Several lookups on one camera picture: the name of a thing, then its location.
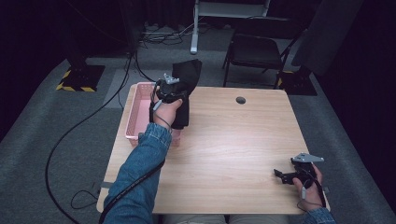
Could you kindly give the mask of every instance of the denim jacket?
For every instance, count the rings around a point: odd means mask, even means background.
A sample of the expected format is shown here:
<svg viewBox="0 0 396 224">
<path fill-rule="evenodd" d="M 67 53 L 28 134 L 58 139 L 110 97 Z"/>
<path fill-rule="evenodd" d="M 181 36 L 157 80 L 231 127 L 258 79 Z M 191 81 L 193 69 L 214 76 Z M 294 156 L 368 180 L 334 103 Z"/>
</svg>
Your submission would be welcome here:
<svg viewBox="0 0 396 224">
<path fill-rule="evenodd" d="M 140 136 L 138 146 L 121 166 L 116 181 L 111 186 L 105 206 L 122 190 L 154 169 L 166 157 L 172 135 L 162 126 L 150 123 Z M 107 213 L 105 223 L 152 223 L 152 210 L 157 194 L 160 171 L 136 186 L 120 199 Z M 326 208 L 319 208 L 305 215 L 306 224 L 333 224 L 332 215 Z"/>
</svg>

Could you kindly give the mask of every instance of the table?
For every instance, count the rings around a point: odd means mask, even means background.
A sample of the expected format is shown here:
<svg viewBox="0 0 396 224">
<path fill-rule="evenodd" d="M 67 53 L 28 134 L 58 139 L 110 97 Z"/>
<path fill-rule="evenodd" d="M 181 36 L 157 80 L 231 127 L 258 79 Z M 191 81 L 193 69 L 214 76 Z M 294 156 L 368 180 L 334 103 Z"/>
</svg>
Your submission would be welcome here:
<svg viewBox="0 0 396 224">
<path fill-rule="evenodd" d="M 198 51 L 198 21 L 200 16 L 247 18 L 252 16 L 265 16 L 270 0 L 265 5 L 245 5 L 216 2 L 200 2 L 195 0 L 194 6 L 194 28 L 192 31 L 191 54 Z"/>
<path fill-rule="evenodd" d="M 115 181 L 133 150 L 125 126 L 131 87 L 104 182 Z M 246 99 L 243 105 L 235 98 Z M 301 214 L 299 195 L 273 169 L 294 172 L 290 158 L 308 152 L 289 98 L 280 90 L 197 87 L 190 125 L 162 168 L 156 214 Z M 97 203 L 103 211 L 108 188 Z"/>
</svg>

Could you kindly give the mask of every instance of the pink plastic bin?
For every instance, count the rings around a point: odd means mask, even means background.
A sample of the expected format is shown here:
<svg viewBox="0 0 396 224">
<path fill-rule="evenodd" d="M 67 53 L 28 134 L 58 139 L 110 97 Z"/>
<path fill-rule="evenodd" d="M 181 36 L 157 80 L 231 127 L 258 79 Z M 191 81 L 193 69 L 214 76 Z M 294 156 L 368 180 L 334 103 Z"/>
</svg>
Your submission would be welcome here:
<svg viewBox="0 0 396 224">
<path fill-rule="evenodd" d="M 125 131 L 125 136 L 133 147 L 137 146 L 138 135 L 144 133 L 149 124 L 149 104 L 153 88 L 151 82 L 139 82 L 136 85 Z M 181 130 L 172 131 L 171 146 L 179 146 L 180 136 Z"/>
</svg>

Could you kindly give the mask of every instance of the hand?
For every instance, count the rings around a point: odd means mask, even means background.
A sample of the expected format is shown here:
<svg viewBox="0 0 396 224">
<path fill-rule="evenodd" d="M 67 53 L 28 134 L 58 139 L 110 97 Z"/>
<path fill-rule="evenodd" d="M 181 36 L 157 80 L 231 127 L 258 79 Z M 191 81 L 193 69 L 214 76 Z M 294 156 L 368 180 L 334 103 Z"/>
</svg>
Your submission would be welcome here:
<svg viewBox="0 0 396 224">
<path fill-rule="evenodd" d="M 323 178 L 322 173 L 316 165 L 313 164 L 313 166 L 315 173 L 317 174 L 318 182 L 319 184 L 321 184 Z M 296 177 L 293 178 L 293 183 L 294 186 L 297 188 L 299 194 L 301 195 L 301 192 L 303 191 L 303 183 L 300 181 L 300 179 Z M 322 202 L 318 194 L 318 187 L 315 182 L 312 184 L 311 187 L 309 187 L 309 189 L 305 191 L 305 199 L 302 200 L 302 206 L 306 211 L 311 211 L 322 207 Z"/>
<path fill-rule="evenodd" d="M 163 126 L 170 131 L 172 123 L 175 121 L 176 111 L 181 106 L 183 101 L 178 99 L 172 104 L 161 103 L 160 106 L 154 111 L 154 123 Z"/>
</svg>

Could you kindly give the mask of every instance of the light gray pants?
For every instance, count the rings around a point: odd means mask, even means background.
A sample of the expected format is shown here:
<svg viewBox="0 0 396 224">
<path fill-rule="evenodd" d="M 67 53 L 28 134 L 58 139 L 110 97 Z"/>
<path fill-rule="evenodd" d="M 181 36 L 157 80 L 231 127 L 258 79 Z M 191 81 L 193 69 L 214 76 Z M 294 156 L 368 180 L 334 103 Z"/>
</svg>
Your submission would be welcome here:
<svg viewBox="0 0 396 224">
<path fill-rule="evenodd" d="M 226 224 L 224 215 L 165 215 L 163 224 Z M 284 215 L 230 215 L 229 224 L 289 224 Z"/>
</svg>

